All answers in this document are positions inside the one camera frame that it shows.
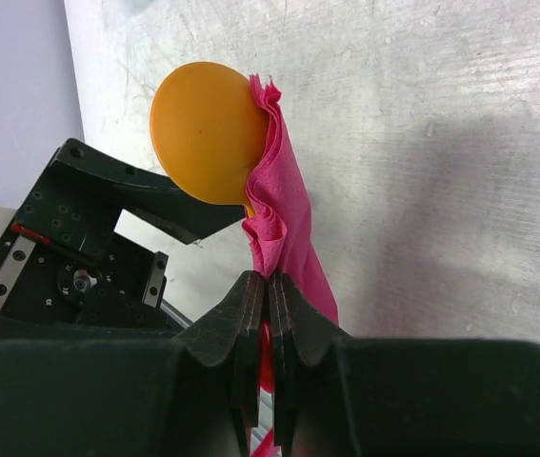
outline white wall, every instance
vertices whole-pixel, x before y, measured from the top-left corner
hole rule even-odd
[[[0,0],[0,206],[16,208],[68,137],[83,139],[62,0]]]

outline table surface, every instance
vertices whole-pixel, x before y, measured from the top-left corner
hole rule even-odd
[[[211,60],[273,78],[355,335],[540,341],[540,0],[66,0],[86,140],[159,170],[155,89]],[[170,255],[195,319],[250,268],[238,225]]]

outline orange round object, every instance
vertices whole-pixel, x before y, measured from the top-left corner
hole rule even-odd
[[[210,62],[173,71],[151,105],[151,141],[170,179],[198,200],[249,212],[246,183],[263,155],[268,123],[249,80]]]

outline pink fabric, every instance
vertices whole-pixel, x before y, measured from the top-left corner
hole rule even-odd
[[[337,304],[311,244],[310,198],[278,105],[280,90],[272,82],[263,88],[258,75],[250,77],[250,88],[257,106],[270,115],[265,153],[247,182],[254,215],[242,224],[250,238],[253,268],[265,278],[277,270],[289,274],[308,301],[337,323]],[[271,370],[267,330],[262,387],[271,390],[267,379]],[[271,446],[272,437],[271,432],[253,456],[274,456],[277,448]]]

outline pink cloth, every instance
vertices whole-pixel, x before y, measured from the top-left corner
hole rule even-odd
[[[250,173],[247,195],[254,215],[242,228],[250,238],[253,268],[265,278],[279,270],[289,274],[308,301],[337,323],[337,304],[327,277],[311,244],[311,204],[301,172],[290,145],[287,126],[278,101],[280,90],[270,82],[262,88],[258,75],[250,77],[255,103],[270,115],[266,150],[259,165]],[[266,327],[264,353],[269,349]],[[265,356],[262,371],[271,370]],[[271,389],[268,383],[262,383]],[[275,455],[273,433],[253,453],[255,457]]]

